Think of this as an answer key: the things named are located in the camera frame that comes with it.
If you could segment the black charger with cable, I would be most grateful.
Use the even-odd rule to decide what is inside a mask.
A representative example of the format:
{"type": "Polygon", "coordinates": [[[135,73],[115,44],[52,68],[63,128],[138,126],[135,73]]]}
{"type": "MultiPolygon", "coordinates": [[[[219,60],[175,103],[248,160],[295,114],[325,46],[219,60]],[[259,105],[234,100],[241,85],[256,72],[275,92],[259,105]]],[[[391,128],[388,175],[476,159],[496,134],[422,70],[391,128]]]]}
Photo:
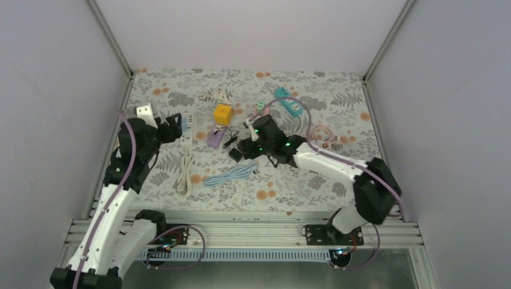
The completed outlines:
{"type": "Polygon", "coordinates": [[[235,144],[235,142],[238,141],[239,131],[232,132],[230,131],[230,135],[228,137],[228,140],[222,145],[223,149],[231,148],[228,152],[228,156],[234,160],[236,163],[238,163],[242,159],[242,153],[238,148],[232,147],[232,145],[235,144]]]}

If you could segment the yellow cube power socket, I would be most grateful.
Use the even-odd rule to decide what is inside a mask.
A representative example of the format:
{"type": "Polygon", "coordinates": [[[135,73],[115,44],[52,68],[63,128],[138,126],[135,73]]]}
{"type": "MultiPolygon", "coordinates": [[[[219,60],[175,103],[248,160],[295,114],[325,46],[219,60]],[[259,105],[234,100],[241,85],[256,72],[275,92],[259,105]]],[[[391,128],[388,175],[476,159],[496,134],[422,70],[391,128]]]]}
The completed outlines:
{"type": "Polygon", "coordinates": [[[215,123],[222,126],[229,126],[233,118],[233,114],[234,113],[231,106],[225,104],[217,104],[213,112],[213,118],[215,123]]]}

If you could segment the small green plug adapter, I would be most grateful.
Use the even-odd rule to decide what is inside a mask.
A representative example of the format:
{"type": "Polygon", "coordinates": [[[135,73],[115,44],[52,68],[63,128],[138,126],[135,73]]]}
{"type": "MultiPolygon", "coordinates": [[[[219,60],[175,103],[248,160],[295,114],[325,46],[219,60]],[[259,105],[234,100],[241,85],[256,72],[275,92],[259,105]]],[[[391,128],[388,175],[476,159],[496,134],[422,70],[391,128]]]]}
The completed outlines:
{"type": "Polygon", "coordinates": [[[265,103],[263,101],[260,101],[257,103],[256,107],[255,107],[255,113],[256,114],[260,114],[260,113],[263,113],[265,111],[265,103]]]}

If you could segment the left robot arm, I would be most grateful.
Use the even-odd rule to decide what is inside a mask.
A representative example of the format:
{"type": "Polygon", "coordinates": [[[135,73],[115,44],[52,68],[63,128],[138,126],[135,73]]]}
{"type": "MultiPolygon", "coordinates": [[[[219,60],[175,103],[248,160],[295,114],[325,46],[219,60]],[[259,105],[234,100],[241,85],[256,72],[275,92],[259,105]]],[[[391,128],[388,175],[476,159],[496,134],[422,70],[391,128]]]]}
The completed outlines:
{"type": "Polygon", "coordinates": [[[126,233],[121,227],[153,167],[151,160],[163,144],[182,136],[182,115],[120,118],[119,147],[110,156],[99,204],[77,251],[63,268],[53,270],[53,288],[121,288],[142,248],[168,235],[165,214],[154,210],[141,210],[126,233]]]}

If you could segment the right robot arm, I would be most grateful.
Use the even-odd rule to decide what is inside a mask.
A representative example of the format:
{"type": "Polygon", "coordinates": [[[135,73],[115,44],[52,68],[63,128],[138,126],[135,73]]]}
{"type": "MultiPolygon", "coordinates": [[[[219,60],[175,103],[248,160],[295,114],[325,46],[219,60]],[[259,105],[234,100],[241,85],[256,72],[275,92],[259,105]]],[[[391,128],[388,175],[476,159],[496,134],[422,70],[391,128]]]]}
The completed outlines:
{"type": "Polygon", "coordinates": [[[401,189],[387,164],[380,158],[360,161],[313,144],[300,135],[286,135],[270,115],[248,118],[250,138],[238,149],[246,159],[266,155],[271,164],[289,165],[327,176],[353,192],[354,202],[333,213],[326,223],[330,243],[341,245],[350,233],[365,224],[382,224],[395,206],[401,189]]]}

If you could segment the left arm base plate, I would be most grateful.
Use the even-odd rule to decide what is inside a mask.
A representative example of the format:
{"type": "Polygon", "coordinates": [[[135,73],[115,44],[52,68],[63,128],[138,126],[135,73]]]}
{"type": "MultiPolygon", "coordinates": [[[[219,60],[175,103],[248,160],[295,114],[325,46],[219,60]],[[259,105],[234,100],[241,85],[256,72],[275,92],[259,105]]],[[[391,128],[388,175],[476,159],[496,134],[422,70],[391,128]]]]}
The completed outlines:
{"type": "Polygon", "coordinates": [[[156,238],[152,243],[163,246],[184,246],[187,244],[189,225],[167,223],[164,229],[157,233],[157,237],[164,232],[165,235],[156,238]]]}

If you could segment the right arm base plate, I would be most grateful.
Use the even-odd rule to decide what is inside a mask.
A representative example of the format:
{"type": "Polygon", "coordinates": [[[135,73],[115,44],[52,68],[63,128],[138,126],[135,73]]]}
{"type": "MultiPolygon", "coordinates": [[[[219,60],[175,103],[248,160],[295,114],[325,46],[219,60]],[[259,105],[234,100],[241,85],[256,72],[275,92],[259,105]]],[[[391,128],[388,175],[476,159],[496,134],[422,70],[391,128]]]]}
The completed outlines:
{"type": "Polygon", "coordinates": [[[326,225],[304,225],[299,230],[306,238],[308,246],[361,246],[364,245],[361,227],[353,229],[349,234],[334,233],[326,225]]]}

